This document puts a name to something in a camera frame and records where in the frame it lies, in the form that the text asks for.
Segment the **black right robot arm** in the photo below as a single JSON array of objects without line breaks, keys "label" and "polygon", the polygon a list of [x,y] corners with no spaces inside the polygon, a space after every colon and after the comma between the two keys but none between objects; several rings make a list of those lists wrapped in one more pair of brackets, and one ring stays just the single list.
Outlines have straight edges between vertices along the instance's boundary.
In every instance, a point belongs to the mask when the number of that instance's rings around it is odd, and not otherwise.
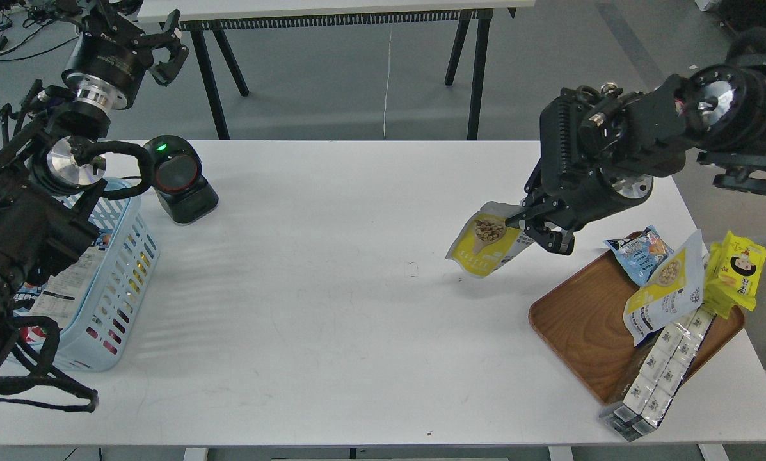
[{"label": "black right robot arm", "polygon": [[714,186],[766,196],[766,180],[752,177],[766,172],[766,28],[739,34],[722,64],[649,93],[563,88],[539,123],[541,155],[506,225],[553,254],[572,254],[588,223],[647,201],[689,149],[724,170]]}]

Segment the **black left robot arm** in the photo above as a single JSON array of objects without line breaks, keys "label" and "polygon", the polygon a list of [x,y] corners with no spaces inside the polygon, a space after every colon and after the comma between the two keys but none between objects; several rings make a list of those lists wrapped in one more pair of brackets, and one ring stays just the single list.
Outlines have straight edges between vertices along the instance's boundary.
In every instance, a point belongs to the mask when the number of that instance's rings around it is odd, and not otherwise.
[{"label": "black left robot arm", "polygon": [[130,108],[145,73],[169,85],[189,56],[181,43],[180,11],[147,34],[129,20],[139,1],[49,1],[35,17],[75,24],[79,30],[62,86],[34,81],[17,113],[0,113],[0,402],[52,386],[93,412],[98,393],[57,369],[58,325],[48,317],[17,317],[16,294],[76,263],[99,236],[90,222],[100,199],[120,200],[155,187],[178,191],[174,167],[162,167],[154,149],[108,140],[109,114]]}]

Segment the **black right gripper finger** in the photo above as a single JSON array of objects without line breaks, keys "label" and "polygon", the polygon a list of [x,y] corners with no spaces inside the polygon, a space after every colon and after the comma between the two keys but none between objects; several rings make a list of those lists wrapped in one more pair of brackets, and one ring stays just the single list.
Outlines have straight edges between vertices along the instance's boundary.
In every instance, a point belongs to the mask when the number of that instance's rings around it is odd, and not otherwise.
[{"label": "black right gripper finger", "polygon": [[565,206],[563,204],[535,204],[521,208],[520,212],[505,218],[506,227],[524,228],[537,227],[548,222],[554,222],[554,216],[560,213]]},{"label": "black right gripper finger", "polygon": [[558,230],[559,226],[546,219],[534,218],[523,221],[523,232],[547,252],[571,255],[575,250],[575,233],[570,229]]}]

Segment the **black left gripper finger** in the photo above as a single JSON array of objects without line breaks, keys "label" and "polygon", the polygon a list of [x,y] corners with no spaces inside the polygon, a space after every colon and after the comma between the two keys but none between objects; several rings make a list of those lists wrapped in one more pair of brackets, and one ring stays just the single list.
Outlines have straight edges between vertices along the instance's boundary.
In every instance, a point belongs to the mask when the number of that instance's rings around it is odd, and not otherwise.
[{"label": "black left gripper finger", "polygon": [[189,48],[181,43],[171,43],[161,46],[161,49],[166,49],[169,57],[166,61],[157,62],[150,67],[150,73],[157,84],[168,86],[180,73],[189,56]]},{"label": "black left gripper finger", "polygon": [[180,41],[180,11],[174,9],[167,15],[166,22],[161,26],[159,34],[140,35],[139,49],[168,49],[178,51],[182,44]]}]

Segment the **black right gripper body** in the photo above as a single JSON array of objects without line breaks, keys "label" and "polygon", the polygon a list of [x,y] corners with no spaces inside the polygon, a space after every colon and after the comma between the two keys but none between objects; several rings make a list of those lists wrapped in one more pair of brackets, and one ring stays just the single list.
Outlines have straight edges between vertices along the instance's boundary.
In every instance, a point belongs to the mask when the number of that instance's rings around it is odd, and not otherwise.
[{"label": "black right gripper body", "polygon": [[616,87],[564,88],[541,111],[540,158],[524,187],[524,207],[563,204],[553,223],[579,231],[649,199],[651,176],[613,164],[629,99]]}]

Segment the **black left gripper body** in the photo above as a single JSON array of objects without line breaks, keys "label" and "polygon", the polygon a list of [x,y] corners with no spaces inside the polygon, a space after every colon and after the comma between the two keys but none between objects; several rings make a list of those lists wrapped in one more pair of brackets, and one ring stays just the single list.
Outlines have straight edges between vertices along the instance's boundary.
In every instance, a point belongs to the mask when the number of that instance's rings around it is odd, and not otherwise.
[{"label": "black left gripper body", "polygon": [[105,88],[110,108],[130,108],[154,53],[133,42],[145,32],[137,26],[139,6],[85,6],[74,21],[79,28],[76,47],[63,71],[73,91],[88,83]]}]

